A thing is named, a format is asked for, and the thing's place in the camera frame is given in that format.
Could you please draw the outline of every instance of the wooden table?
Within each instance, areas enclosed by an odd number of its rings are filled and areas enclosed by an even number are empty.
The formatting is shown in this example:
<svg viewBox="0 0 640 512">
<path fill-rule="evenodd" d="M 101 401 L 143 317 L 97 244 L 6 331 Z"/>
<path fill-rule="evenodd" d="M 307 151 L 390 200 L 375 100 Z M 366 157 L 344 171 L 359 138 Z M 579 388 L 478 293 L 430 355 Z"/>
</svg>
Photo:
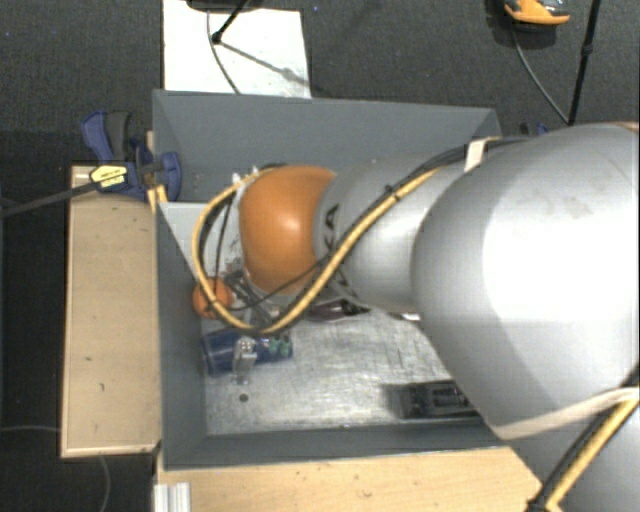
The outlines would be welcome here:
<svg viewBox="0 0 640 512">
<path fill-rule="evenodd" d="M 73 169 L 73 185 L 87 168 Z M 153 217 L 91 193 L 70 206 L 62 457 L 151 452 L 161 436 Z M 165 472 L 198 511 L 518 512 L 539 482 L 507 448 Z"/>
</svg>

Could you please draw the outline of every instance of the white tape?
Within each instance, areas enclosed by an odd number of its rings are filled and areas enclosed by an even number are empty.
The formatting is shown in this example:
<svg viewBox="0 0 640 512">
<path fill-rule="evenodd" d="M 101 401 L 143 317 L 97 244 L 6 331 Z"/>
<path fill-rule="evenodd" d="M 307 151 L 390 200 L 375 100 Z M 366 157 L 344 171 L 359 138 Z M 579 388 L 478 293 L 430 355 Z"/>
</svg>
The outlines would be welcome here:
<svg viewBox="0 0 640 512">
<path fill-rule="evenodd" d="M 593 396 L 583 402 L 528 420 L 508 425 L 489 425 L 493 433 L 503 441 L 531 437 L 555 430 L 565 425 L 587 419 L 628 400 L 640 400 L 640 388 L 620 388 Z"/>
</svg>

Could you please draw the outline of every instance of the cable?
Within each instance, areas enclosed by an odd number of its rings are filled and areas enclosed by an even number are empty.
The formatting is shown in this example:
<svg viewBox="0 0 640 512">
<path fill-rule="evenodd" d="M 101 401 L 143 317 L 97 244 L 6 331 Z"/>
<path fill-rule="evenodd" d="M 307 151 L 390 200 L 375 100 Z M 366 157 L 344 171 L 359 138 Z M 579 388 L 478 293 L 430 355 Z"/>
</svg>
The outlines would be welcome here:
<svg viewBox="0 0 640 512">
<path fill-rule="evenodd" d="M 233 205 L 233 200 L 236 197 L 235 194 L 229 196 L 227 199 L 227 208 L 224 211 L 224 219 L 222 220 L 222 227 L 220 228 L 220 236 L 218 237 L 218 245 L 216 247 L 216 266 L 214 271 L 214 276 L 218 276 L 220 274 L 220 258 L 222 256 L 222 242 L 224 242 L 224 233 L 227 230 L 227 223 L 229 222 L 229 213 L 231 212 L 231 206 Z M 215 279 L 213 281 L 213 293 L 217 292 L 218 280 Z"/>
<path fill-rule="evenodd" d="M 622 387 L 637 386 L 639 376 L 640 369 L 638 365 L 636 365 L 631 376 L 622 384 Z M 580 434 L 560 459 L 556 467 L 543 483 L 538 494 L 529 501 L 527 512 L 546 511 L 549 509 L 549 505 L 557 506 L 580 474 L 582 474 L 584 469 L 586 469 L 587 465 L 604 447 L 604 444 L 613 437 L 618 428 L 622 426 L 630 414 L 633 413 L 633 410 L 638 406 L 638 401 L 635 401 L 635 406 L 633 407 L 631 406 L 632 402 L 633 401 L 624 402 L 613 409 L 613 411 L 605 411 L 596 416 L 591 424 L 587 426 L 587 428 Z M 606 424 L 609 425 L 606 427 L 607 430 L 605 431 L 607 437 L 598 437 L 596 438 L 598 445 L 591 445 L 591 440 L 594 439 L 594 436 L 601 429 L 605 428 Z M 572 470 L 571 468 L 574 463 L 578 465 L 576 465 L 575 469 Z"/>
<path fill-rule="evenodd" d="M 18 425 L 15 427 L 0 428 L 0 432 L 26 432 L 26 431 L 52 432 L 54 434 L 60 433 L 59 428 L 48 427 L 45 425 Z M 102 455 L 98 456 L 98 461 L 100 462 L 100 465 L 102 466 L 102 470 L 104 471 L 104 483 L 105 483 L 104 498 L 102 499 L 102 505 L 100 506 L 99 512 L 104 512 L 107 509 L 107 504 L 109 503 L 109 498 L 111 496 L 111 472 L 109 471 L 109 466 L 107 466 L 107 461 Z"/>
<path fill-rule="evenodd" d="M 209 41 L 209 46 L 211 47 L 211 53 L 213 53 L 213 58 L 216 60 L 216 63 L 218 64 L 218 67 L 220 68 L 220 71 L 222 72 L 222 75 L 224 76 L 225 80 L 227 81 L 227 83 L 229 84 L 231 89 L 233 89 L 233 92 L 238 94 L 238 95 L 240 95 L 240 94 L 242 94 L 240 92 L 240 89 L 238 89 L 238 87 L 236 87 L 236 84 L 233 82 L 233 80 L 229 76 L 229 73 L 227 73 L 226 68 L 222 64 L 222 61 L 220 60 L 220 56 L 218 55 L 218 50 L 216 49 L 216 43 L 212 39 L 213 35 L 211 35 L 211 21 L 210 20 L 211 20 L 211 11 L 207 11 L 207 41 Z"/>
<path fill-rule="evenodd" d="M 513 142 L 520 141 L 520 138 L 506 138 L 499 141 L 492 141 L 487 147 L 496 147 L 505 144 L 511 144 Z M 218 316 L 227 324 L 235 327 L 238 331 L 249 335 L 262 335 L 262 334 L 275 334 L 280 330 L 283 330 L 290 326 L 291 323 L 299 319 L 304 310 L 311 304 L 311 302 L 322 291 L 323 287 L 327 284 L 329 279 L 333 276 L 338 266 L 349 254 L 355 243 L 360 237 L 391 207 L 397 202 L 402 200 L 406 195 L 418 188 L 422 183 L 427 181 L 433 175 L 435 175 L 442 167 L 459 161 L 465 157 L 466 147 L 458 147 L 446 151 L 436 157 L 430 159 L 424 164 L 420 165 L 413 172 L 407 175 L 393 186 L 388 186 L 385 193 L 382 194 L 376 201 L 374 201 L 365 212 L 352 224 L 352 226 L 345 232 L 337 244 L 337 248 L 326 254 L 321 260 L 327 258 L 327 262 L 322 266 L 322 270 L 317 274 L 310 285 L 303 290 L 289 305 L 289 307 L 277 318 L 274 322 L 266 327 L 260 328 L 255 325 L 247 324 L 233 316 L 228 308 L 218 301 L 217 297 L 213 293 L 211 286 L 207 282 L 206 274 L 202 267 L 202 253 L 198 251 L 198 247 L 201 247 L 201 237 L 203 226 L 207 222 L 207 218 L 210 213 L 216 210 L 219 205 L 224 202 L 231 194 L 244 185 L 249 185 L 252 181 L 261 177 L 267 172 L 271 172 L 274 168 L 263 169 L 260 172 L 250 174 L 238 181 L 231 187 L 224 190 L 218 196 L 214 197 L 209 204 L 205 207 L 201 213 L 192 236 L 192 254 L 196 255 L 194 259 L 194 267 L 196 275 L 202 290 L 211 302 L 212 307 L 215 309 Z"/>
<path fill-rule="evenodd" d="M 549 102 L 549 105 L 551 105 L 553 110 L 556 111 L 556 114 L 558 114 L 560 116 L 560 119 L 562 119 L 564 124 L 569 124 L 569 118 L 564 114 L 564 112 L 562 112 L 562 110 L 556 104 L 556 102 L 553 101 L 553 98 L 551 97 L 551 95 L 546 91 L 546 89 L 544 88 L 544 86 L 542 85 L 540 80 L 538 80 L 538 77 L 533 72 L 533 69 L 531 69 L 531 66 L 529 65 L 529 61 L 527 61 L 527 58 L 525 57 L 524 52 L 522 51 L 522 48 L 520 47 L 520 43 L 518 42 L 518 38 L 516 37 L 516 31 L 514 30 L 513 25 L 511 25 L 511 37 L 513 38 L 513 44 L 515 45 L 516 50 L 518 51 L 518 56 L 520 57 L 520 60 L 522 61 L 522 65 L 527 70 L 527 73 L 529 73 L 529 76 L 531 77 L 533 82 L 536 84 L 536 86 L 538 87 L 538 89 L 540 90 L 542 95 Z"/>
<path fill-rule="evenodd" d="M 598 11 L 600 10 L 600 0 L 593 0 L 591 3 L 591 11 L 589 12 L 589 21 L 587 22 L 587 32 L 582 43 L 582 58 L 580 59 L 580 67 L 578 68 L 578 76 L 576 78 L 576 86 L 573 89 L 573 100 L 571 102 L 571 110 L 569 111 L 569 126 L 573 126 L 578 115 L 578 104 L 580 103 L 580 95 L 582 93 L 582 83 L 584 75 L 587 71 L 587 62 L 589 55 L 593 52 L 593 37 L 596 32 L 596 22 L 598 21 Z"/>
</svg>

